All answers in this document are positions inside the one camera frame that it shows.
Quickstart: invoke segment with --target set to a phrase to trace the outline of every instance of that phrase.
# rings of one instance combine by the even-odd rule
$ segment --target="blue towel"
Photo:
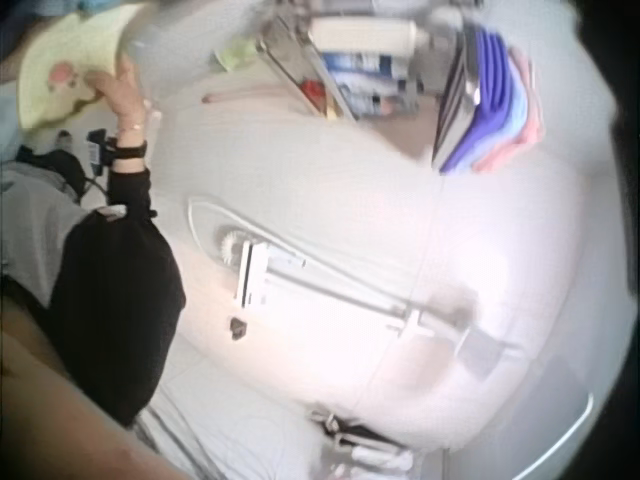
[[[504,126],[497,132],[487,135],[476,143],[457,165],[455,171],[460,172],[470,169],[478,160],[482,160],[493,147],[498,144],[513,140],[524,128],[529,114],[527,103],[527,90],[520,78],[520,72],[509,59],[509,70],[513,80],[513,97],[509,109],[509,117]]]
[[[478,66],[480,69],[480,104],[473,114],[471,126],[440,169],[454,171],[461,160],[487,135],[502,129],[509,115],[513,80],[509,73],[509,58],[502,38],[482,30],[477,33]]]
[[[120,0],[36,0],[34,13],[43,17],[60,17],[76,10],[94,14],[120,5]]]

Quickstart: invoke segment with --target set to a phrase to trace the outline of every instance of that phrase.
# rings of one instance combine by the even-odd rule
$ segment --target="hand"
[[[116,77],[107,72],[92,71],[87,73],[85,81],[105,96],[109,107],[118,116],[119,128],[129,129],[144,124],[144,99],[138,88],[135,66],[127,55],[121,57]]]

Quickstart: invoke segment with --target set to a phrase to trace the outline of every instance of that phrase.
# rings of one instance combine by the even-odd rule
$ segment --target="bottle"
[[[378,17],[316,17],[309,37],[320,52],[377,53],[411,58],[429,34],[415,22]]]
[[[327,69],[334,72],[358,72],[386,78],[406,79],[409,59],[375,53],[324,53]]]

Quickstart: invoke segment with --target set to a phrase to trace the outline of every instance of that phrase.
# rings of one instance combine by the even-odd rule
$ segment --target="towel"
[[[487,135],[467,153],[456,167],[456,171],[469,170],[476,162],[483,160],[497,145],[513,142],[527,122],[527,89],[520,79],[520,72],[509,59],[510,77],[513,81],[513,95],[509,117],[503,127],[492,135]]]
[[[513,80],[509,73],[507,49],[499,35],[481,30],[477,37],[480,104],[476,107],[471,126],[440,169],[440,173],[454,171],[478,142],[504,126],[509,115]]]
[[[97,100],[84,75],[89,70],[115,73],[123,32],[145,6],[122,5],[88,18],[71,13],[29,45],[18,76],[18,111],[24,130],[62,121]]]
[[[524,128],[513,141],[496,145],[481,161],[473,165],[475,172],[489,172],[504,165],[513,155],[520,153],[544,137],[544,121],[540,99],[535,91],[533,66],[524,53],[515,47],[509,49],[513,63],[520,73],[520,78],[527,91],[529,111]]]

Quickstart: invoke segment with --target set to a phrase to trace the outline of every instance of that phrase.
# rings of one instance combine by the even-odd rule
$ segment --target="folded towel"
[[[509,115],[513,80],[509,73],[507,49],[499,35],[479,31],[477,39],[480,104],[476,107],[471,126],[440,169],[441,173],[454,171],[478,142],[503,127]]]
[[[500,130],[487,135],[474,145],[456,167],[457,172],[468,170],[476,162],[482,161],[496,146],[513,142],[524,128],[529,111],[527,89],[520,78],[520,71],[511,59],[509,59],[509,71],[513,81],[513,95],[507,121]]]
[[[516,153],[520,153],[531,145],[542,140],[544,137],[544,121],[542,118],[542,108],[540,99],[535,91],[533,66],[524,53],[515,47],[509,49],[509,54],[515,64],[520,79],[527,92],[527,103],[529,105],[527,121],[520,134],[513,139],[496,145],[491,152],[482,160],[473,165],[475,172],[488,172],[504,165]]]

